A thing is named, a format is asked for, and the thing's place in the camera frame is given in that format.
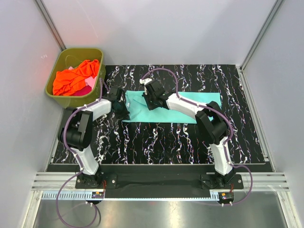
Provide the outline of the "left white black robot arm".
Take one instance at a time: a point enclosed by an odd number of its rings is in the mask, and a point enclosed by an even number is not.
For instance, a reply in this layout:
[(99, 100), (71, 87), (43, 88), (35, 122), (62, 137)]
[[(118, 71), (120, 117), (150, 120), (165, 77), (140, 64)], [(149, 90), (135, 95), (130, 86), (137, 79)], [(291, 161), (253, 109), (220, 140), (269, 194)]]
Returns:
[(103, 181), (91, 149), (93, 122), (99, 117), (113, 112), (120, 120), (129, 120), (130, 112), (125, 104), (123, 89), (113, 86), (104, 97), (82, 107), (67, 107), (60, 123), (57, 138), (76, 158), (80, 171), (87, 175), (86, 183), (98, 188)]

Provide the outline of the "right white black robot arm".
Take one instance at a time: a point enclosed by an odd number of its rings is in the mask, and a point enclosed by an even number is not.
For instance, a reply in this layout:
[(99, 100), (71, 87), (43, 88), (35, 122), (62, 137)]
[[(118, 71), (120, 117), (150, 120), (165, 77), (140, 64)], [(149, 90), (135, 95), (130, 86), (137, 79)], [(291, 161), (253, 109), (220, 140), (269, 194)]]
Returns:
[(202, 139), (213, 154), (215, 174), (202, 180), (206, 188), (227, 188), (235, 175), (231, 159), (228, 155), (228, 123), (218, 103), (208, 104), (187, 99), (174, 91), (166, 91), (155, 79), (141, 79), (144, 86), (143, 97), (148, 109), (166, 108), (178, 111), (196, 121)]

